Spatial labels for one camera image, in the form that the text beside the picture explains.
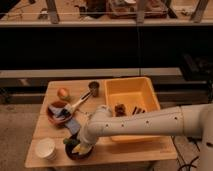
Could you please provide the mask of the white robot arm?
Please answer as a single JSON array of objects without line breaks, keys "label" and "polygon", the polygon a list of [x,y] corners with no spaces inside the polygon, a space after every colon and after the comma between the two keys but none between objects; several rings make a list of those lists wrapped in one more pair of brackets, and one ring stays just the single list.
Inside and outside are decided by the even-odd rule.
[{"label": "white robot arm", "polygon": [[186,136],[202,139],[197,171],[213,169],[213,104],[183,105],[132,116],[113,117],[100,105],[81,127],[74,150],[88,152],[100,137],[119,135]]}]

